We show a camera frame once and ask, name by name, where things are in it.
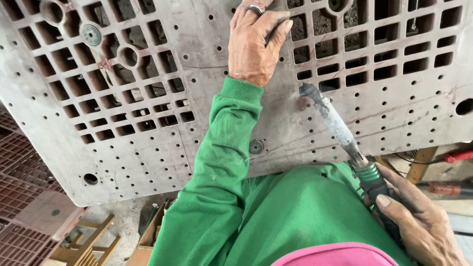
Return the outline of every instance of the green sleeve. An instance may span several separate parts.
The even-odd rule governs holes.
[[[248,147],[262,94],[255,84],[225,78],[212,102],[193,178],[166,212],[149,266],[225,263],[242,221]]]

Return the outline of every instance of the ring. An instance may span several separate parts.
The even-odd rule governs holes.
[[[259,8],[258,6],[249,5],[249,6],[246,8],[246,11],[248,11],[248,10],[250,10],[250,9],[256,11],[260,16],[263,14],[263,11],[261,11],[261,8]]]

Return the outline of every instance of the right hand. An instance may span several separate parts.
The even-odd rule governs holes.
[[[230,77],[264,87],[272,77],[279,50],[291,30],[289,11],[265,11],[274,0],[243,0],[230,21],[228,71]],[[249,5],[258,6],[259,16]],[[272,31],[268,44],[264,39]]]
[[[376,163],[381,175],[393,185],[401,201],[378,195],[379,210],[399,225],[401,238],[407,251],[425,266],[470,265],[458,246],[447,213],[436,206],[425,194],[407,179],[389,168]],[[364,203],[370,199],[365,196]]]

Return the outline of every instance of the square opening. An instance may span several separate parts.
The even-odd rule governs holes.
[[[368,20],[367,0],[354,0],[348,11],[343,15],[345,28],[365,24]]]
[[[133,72],[124,68],[121,64],[114,65],[113,69],[119,85],[130,84],[136,81]]]
[[[400,9],[400,0],[375,0],[375,20],[396,16]]]
[[[143,109],[134,110],[134,111],[131,112],[131,114],[134,117],[140,117],[140,116],[149,115],[150,112],[149,112],[148,108],[143,108]]]
[[[77,10],[71,10],[68,12],[68,23],[64,24],[64,31],[70,38],[79,36],[79,27],[82,23],[80,21],[80,16]]]
[[[123,37],[127,43],[138,47],[138,49],[146,49],[148,47],[148,43],[146,42],[145,36],[141,31],[140,26],[127,28],[122,30],[122,32]]]
[[[304,4],[304,0],[287,0],[288,9],[300,7]]]
[[[38,29],[39,33],[41,34],[41,37],[43,37],[43,40],[47,45],[54,44],[63,40],[58,28],[50,25],[46,21],[37,22],[36,28]]]
[[[87,73],[90,78],[90,81],[92,82],[92,85],[97,91],[109,89],[110,87],[108,85],[109,84],[111,85],[112,83],[108,75],[107,75],[107,78],[109,81],[107,82],[107,80],[105,80],[104,75],[102,74],[102,71],[105,72],[105,74],[107,75],[105,69],[102,69],[102,70],[97,69],[97,70]]]
[[[375,69],[375,72],[373,74],[374,80],[376,81],[376,80],[383,80],[383,79],[395,77],[396,72],[397,72],[396,65]]]
[[[138,3],[140,4],[140,9],[144,15],[156,11],[153,0],[138,0]]]
[[[82,139],[82,141],[83,141],[85,144],[89,144],[89,143],[94,143],[94,142],[95,142],[94,137],[92,137],[91,134],[82,135],[80,138]]]
[[[132,125],[128,124],[128,125],[124,125],[124,126],[119,126],[116,128],[117,129],[117,133],[120,135],[120,136],[126,136],[126,135],[130,135],[130,134],[135,134],[135,129],[133,128]]]
[[[89,123],[92,127],[108,124],[108,122],[105,118],[99,118],[99,119],[96,119],[96,120],[92,120]]]
[[[119,122],[119,121],[127,120],[128,116],[126,115],[126,113],[122,113],[122,114],[113,115],[113,116],[110,117],[110,119],[113,122]]]
[[[337,30],[337,18],[330,16],[325,9],[312,11],[312,23],[314,24],[315,36]]]
[[[25,41],[25,44],[28,49],[35,50],[41,48],[38,39],[36,38],[30,27],[21,28],[18,29],[18,31],[20,32],[20,36],[23,38],[23,41]]]
[[[101,141],[109,140],[115,137],[111,129],[102,130],[96,133],[97,138]]]
[[[90,48],[85,43],[74,44],[74,49],[83,65],[87,66],[96,62]]]
[[[345,52],[365,48],[368,44],[368,31],[345,35]]]
[[[441,38],[437,41],[437,48],[453,45],[453,44],[455,44],[455,41],[456,41],[456,36],[455,35]]]
[[[300,14],[297,16],[290,17],[289,19],[294,21],[294,24],[291,28],[291,40],[293,42],[296,42],[307,38],[306,15]]]
[[[35,61],[38,64],[39,70],[43,76],[49,77],[56,74],[56,71],[54,71],[51,62],[49,62],[49,59],[45,54],[36,56]]]
[[[154,123],[153,120],[146,120],[143,122],[139,122],[139,123],[136,123],[136,125],[138,126],[138,129],[141,132],[156,129],[156,124]]]
[[[407,21],[406,37],[415,36],[432,30],[434,26],[434,14],[428,14]]]
[[[317,75],[322,76],[330,73],[337,72],[340,69],[339,64],[332,64],[328,66],[319,67],[317,69]]]
[[[79,106],[84,112],[84,114],[90,114],[100,111],[100,107],[98,106],[97,101],[95,101],[95,99],[80,102]]]
[[[159,57],[166,73],[172,73],[177,71],[177,66],[174,62],[174,57],[170,50],[160,52]]]
[[[194,113],[192,113],[192,111],[181,113],[181,118],[184,122],[190,122],[195,120]]]
[[[117,36],[114,33],[104,36],[103,51],[107,59],[117,57],[117,50],[119,46],[120,42],[118,42]]]
[[[39,2],[38,0],[23,0],[23,4],[30,15],[39,13]]]
[[[327,92],[340,89],[340,78],[324,80],[319,82],[319,90],[321,92]]]
[[[66,72],[69,70],[73,70],[77,68],[76,61],[72,54],[69,51],[69,48],[62,48],[60,50],[56,50],[51,52],[56,64],[58,65],[59,69],[62,72]]]
[[[460,23],[462,18],[462,7],[451,8],[442,11],[442,16],[440,17],[440,28],[447,28],[455,26]]]
[[[409,73],[426,70],[428,63],[429,63],[428,58],[421,58],[421,59],[405,62],[403,66],[403,74],[409,74]]]
[[[81,130],[84,130],[84,129],[87,129],[87,126],[85,123],[80,123],[80,124],[77,124],[74,126],[76,128],[77,131],[81,131]]]
[[[326,40],[315,44],[315,57],[317,59],[336,55],[338,53],[337,39]]]
[[[159,124],[162,127],[171,126],[177,124],[177,118],[175,115],[169,115],[158,118]]]
[[[107,13],[105,13],[104,7],[101,2],[96,2],[88,6],[84,6],[84,14],[86,17],[101,27],[110,26],[110,20],[108,19]]]
[[[177,100],[176,101],[176,106],[177,107],[184,107],[184,106],[189,106],[189,100],[188,99],[182,99],[182,100]]]
[[[396,57],[397,57],[397,50],[391,50],[391,51],[375,54],[374,60],[376,63],[376,62],[386,61],[389,59],[394,59]]]
[[[153,106],[153,109],[156,113],[171,110],[172,108],[173,107],[171,106],[170,103],[165,103],[165,104],[160,104],[160,105]]]
[[[115,17],[118,22],[129,20],[136,17],[130,0],[112,1],[111,7],[115,9]]]
[[[118,98],[116,93],[102,96],[100,97],[100,100],[102,100],[104,107],[107,109],[122,106],[122,102],[120,101],[120,98]]]
[[[90,93],[90,89],[84,77],[82,76],[82,74],[79,74],[74,77],[66,78],[66,81],[67,81],[67,84],[69,85],[71,92],[76,97],[83,96]]]
[[[366,71],[348,75],[345,79],[346,85],[347,87],[351,87],[351,86],[356,86],[359,84],[366,83],[368,80],[367,76],[368,76],[368,73]]]
[[[426,8],[436,3],[436,0],[409,0],[407,3],[407,11],[411,12],[417,9]]]
[[[74,105],[67,105],[64,106],[64,112],[66,113],[67,117],[74,118],[79,116],[79,112],[77,111]]]
[[[294,48],[294,63],[301,64],[310,60],[309,46]]]
[[[145,86],[145,91],[150,98],[157,98],[166,95],[166,90],[162,82],[156,82]]]
[[[375,28],[375,44],[383,44],[399,37],[399,23]]]
[[[67,94],[66,89],[59,80],[49,83],[49,87],[53,91],[54,95],[56,95],[58,100],[64,101],[69,99],[69,95]]]
[[[161,21],[159,21],[159,19],[148,22],[148,29],[151,33],[151,38],[153,39],[154,45],[161,45],[167,43],[163,25],[161,25]]]
[[[356,59],[351,59],[345,62],[345,69],[355,68],[359,66],[364,66],[368,63],[368,57],[360,57]]]
[[[312,77],[312,70],[305,70],[297,73],[298,80],[305,80]]]
[[[125,101],[129,104],[141,102],[142,100],[144,100],[139,88],[128,89],[126,91],[123,91],[123,97],[125,98]]]
[[[158,69],[154,64],[154,60],[151,55],[144,56],[141,61],[143,62],[143,65],[138,69],[138,72],[140,73],[142,80],[159,76]]]
[[[14,0],[1,0],[3,7],[5,8],[6,13],[10,16],[10,19],[13,21],[24,18],[25,16],[21,12],[18,4]]]
[[[414,54],[414,53],[421,53],[425,52],[430,49],[430,42],[424,42],[421,44],[414,44],[406,47],[404,49],[404,55]]]
[[[452,63],[453,52],[435,56],[434,67],[448,66]]]
[[[173,93],[184,91],[184,84],[181,78],[175,78],[167,81]]]

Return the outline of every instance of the green sweatshirt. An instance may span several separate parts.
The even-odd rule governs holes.
[[[292,251],[339,242],[366,243],[411,265],[364,207],[347,163],[245,179],[262,94],[225,78],[194,176],[166,212],[149,266],[269,266]]]

